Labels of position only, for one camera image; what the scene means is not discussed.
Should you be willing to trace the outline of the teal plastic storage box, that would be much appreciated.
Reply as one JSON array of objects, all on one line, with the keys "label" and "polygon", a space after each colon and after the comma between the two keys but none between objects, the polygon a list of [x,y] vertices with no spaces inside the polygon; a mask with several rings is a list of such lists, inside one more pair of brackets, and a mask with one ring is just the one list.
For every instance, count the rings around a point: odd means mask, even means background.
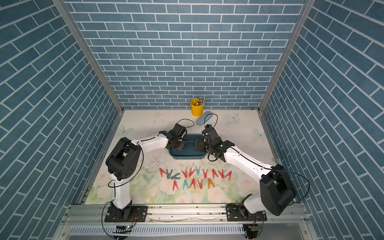
[{"label": "teal plastic storage box", "polygon": [[186,141],[186,144],[182,151],[171,149],[169,154],[176,160],[201,160],[206,155],[207,152],[197,152],[194,150],[194,141],[202,140],[203,135],[199,134],[187,134],[183,140]]}]

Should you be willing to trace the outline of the red clothespin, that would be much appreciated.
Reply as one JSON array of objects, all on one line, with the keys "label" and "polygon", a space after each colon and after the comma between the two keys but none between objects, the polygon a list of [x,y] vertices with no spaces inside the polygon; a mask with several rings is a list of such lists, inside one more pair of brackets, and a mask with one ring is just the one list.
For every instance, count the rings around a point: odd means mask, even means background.
[{"label": "red clothespin", "polygon": [[208,170],[204,170],[204,169],[203,169],[203,174],[204,174],[204,179],[206,179],[207,176],[208,176]]},{"label": "red clothespin", "polygon": [[189,177],[187,171],[182,171],[182,174],[184,175],[184,177],[185,177],[186,179]]},{"label": "red clothespin", "polygon": [[213,175],[213,179],[219,177],[217,172],[214,169],[212,169],[212,175]]},{"label": "red clothespin", "polygon": [[165,172],[163,169],[160,168],[160,173],[161,173],[161,177],[163,177],[163,175],[166,175],[166,177],[168,176],[167,172]]},{"label": "red clothespin", "polygon": [[195,169],[192,170],[192,168],[190,168],[189,172],[188,172],[188,177],[191,178],[193,176],[193,174],[195,173]]},{"label": "red clothespin", "polygon": [[231,176],[232,176],[232,171],[229,171],[228,174],[225,176],[225,178],[228,177],[229,180],[230,180],[230,179],[231,179]]},{"label": "red clothespin", "polygon": [[222,179],[225,179],[226,178],[226,175],[224,174],[224,170],[218,170],[218,173],[219,173],[219,175],[220,175],[220,177],[222,178]]}]

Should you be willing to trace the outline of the grey-teal clothespin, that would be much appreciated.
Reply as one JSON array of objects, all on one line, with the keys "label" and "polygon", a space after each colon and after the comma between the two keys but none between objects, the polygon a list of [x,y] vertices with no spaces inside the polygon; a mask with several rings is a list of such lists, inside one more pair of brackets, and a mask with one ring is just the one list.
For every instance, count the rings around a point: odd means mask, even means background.
[{"label": "grey-teal clothespin", "polygon": [[172,177],[173,170],[171,169],[170,171],[167,169],[166,174],[167,174],[167,179],[171,179]]},{"label": "grey-teal clothespin", "polygon": [[181,179],[180,173],[176,173],[175,175],[171,176],[170,179],[171,180],[180,180]]}]

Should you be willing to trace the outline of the red clothespin second row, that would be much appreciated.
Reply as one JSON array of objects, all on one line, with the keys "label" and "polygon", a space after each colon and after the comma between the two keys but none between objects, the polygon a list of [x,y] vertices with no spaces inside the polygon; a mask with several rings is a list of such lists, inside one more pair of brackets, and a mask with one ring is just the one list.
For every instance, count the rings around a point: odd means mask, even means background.
[{"label": "red clothespin second row", "polygon": [[178,187],[178,183],[177,183],[176,180],[174,180],[174,181],[173,181],[173,191],[175,192],[175,191],[177,191],[178,189],[179,189],[179,187]]},{"label": "red clothespin second row", "polygon": [[203,189],[203,180],[197,180],[199,188]]},{"label": "red clothespin second row", "polygon": [[196,180],[192,179],[189,189],[195,189],[196,188]]}]

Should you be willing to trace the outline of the teal clothespin second row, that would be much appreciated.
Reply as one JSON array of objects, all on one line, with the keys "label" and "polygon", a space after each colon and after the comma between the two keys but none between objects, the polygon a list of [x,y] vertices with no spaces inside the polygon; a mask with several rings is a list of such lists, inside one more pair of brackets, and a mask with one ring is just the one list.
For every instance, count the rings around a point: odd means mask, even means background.
[{"label": "teal clothespin second row", "polygon": [[183,189],[189,189],[189,185],[188,185],[187,179],[184,179]]}]

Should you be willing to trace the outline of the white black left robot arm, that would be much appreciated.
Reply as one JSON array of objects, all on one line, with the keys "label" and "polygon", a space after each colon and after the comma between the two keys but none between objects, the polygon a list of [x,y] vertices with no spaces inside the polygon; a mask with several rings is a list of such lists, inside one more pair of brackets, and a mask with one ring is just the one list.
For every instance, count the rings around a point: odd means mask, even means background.
[{"label": "white black left robot arm", "polygon": [[113,180],[109,184],[115,190],[115,198],[111,206],[117,210],[125,210],[132,204],[129,181],[133,179],[139,160],[144,154],[157,149],[176,149],[182,151],[186,142],[186,127],[175,124],[170,131],[160,131],[157,135],[147,139],[129,140],[121,138],[106,160],[108,171]]}]

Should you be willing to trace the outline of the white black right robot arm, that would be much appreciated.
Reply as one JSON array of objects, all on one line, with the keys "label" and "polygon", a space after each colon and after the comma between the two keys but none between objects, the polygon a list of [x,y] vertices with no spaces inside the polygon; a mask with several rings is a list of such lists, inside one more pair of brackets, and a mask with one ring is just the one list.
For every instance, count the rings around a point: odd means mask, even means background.
[{"label": "white black right robot arm", "polygon": [[215,159],[236,166],[259,182],[260,193],[249,194],[239,204],[239,211],[244,217],[264,210],[279,216],[295,198],[289,172],[282,165],[265,164],[245,154],[234,143],[222,141],[212,125],[205,125],[202,135],[202,140],[195,141],[194,150],[207,152]]}]

